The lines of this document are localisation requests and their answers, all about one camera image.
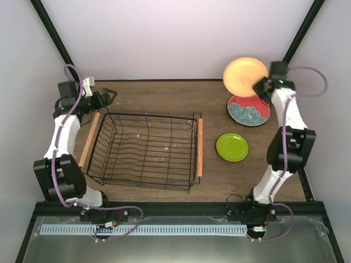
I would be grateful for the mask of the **yellow orange plate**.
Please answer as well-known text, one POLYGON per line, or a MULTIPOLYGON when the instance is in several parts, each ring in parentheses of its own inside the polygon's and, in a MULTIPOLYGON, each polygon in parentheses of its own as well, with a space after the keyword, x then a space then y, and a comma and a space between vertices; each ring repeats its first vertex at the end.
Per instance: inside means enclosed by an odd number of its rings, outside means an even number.
POLYGON ((268 69, 260 60, 241 57, 226 66, 223 72, 223 83, 233 95, 247 98, 256 95, 253 86, 267 76, 268 69))

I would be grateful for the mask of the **lime green plate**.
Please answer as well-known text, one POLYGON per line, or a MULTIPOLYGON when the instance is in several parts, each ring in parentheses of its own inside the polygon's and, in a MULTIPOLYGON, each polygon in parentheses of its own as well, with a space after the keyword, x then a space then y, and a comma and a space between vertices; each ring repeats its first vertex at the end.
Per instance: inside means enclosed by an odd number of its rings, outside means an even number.
POLYGON ((225 133, 216 141, 218 155, 229 162, 244 160, 249 152, 247 141, 239 134, 225 133))

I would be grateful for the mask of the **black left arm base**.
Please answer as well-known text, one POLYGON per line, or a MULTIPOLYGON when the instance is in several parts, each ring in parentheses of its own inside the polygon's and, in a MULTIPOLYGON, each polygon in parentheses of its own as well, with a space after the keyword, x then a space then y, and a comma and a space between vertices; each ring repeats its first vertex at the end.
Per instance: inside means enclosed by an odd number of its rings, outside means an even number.
POLYGON ((94 224, 102 224, 109 221, 126 222, 128 219, 128 211, 123 209, 85 209, 81 211, 79 217, 81 222, 91 222, 94 224))

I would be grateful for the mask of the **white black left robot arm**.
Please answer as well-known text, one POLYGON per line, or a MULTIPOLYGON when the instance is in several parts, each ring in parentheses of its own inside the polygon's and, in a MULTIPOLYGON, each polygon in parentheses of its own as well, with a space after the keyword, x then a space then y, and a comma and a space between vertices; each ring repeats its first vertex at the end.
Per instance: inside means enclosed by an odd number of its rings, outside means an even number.
POLYGON ((48 151, 43 159, 35 161, 33 171, 47 202, 60 201, 63 206, 81 205, 93 208, 99 221, 112 215, 112 207, 106 204, 106 195, 87 186, 82 167, 99 119, 99 110, 111 105, 117 92, 108 88, 93 92, 94 78, 82 82, 58 83, 60 98, 53 113, 55 128, 48 151), (77 162, 73 156, 76 136, 82 126, 82 118, 94 113, 82 156, 77 162))

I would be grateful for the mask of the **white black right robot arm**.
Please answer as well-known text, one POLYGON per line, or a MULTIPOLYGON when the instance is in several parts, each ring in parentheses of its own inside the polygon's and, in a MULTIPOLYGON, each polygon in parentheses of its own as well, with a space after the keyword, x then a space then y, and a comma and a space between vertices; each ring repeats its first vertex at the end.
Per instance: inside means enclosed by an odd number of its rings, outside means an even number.
POLYGON ((287 73, 286 62, 273 61, 269 75, 253 86, 258 97, 274 107, 279 128, 267 150, 268 167, 245 199, 244 216, 251 221, 269 213, 283 183, 306 165, 316 139, 316 132, 308 129, 301 117, 296 87, 287 73))

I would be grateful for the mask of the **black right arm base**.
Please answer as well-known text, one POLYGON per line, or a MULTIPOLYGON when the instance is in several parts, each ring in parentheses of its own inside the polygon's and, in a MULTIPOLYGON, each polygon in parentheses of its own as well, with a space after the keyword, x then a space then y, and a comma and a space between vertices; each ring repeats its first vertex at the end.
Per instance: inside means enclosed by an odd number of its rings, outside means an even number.
POLYGON ((246 198, 238 194, 230 194, 225 201, 225 210, 229 222, 246 225, 246 235, 252 241, 262 241, 269 223, 276 221, 272 205, 254 201, 252 194, 246 198))

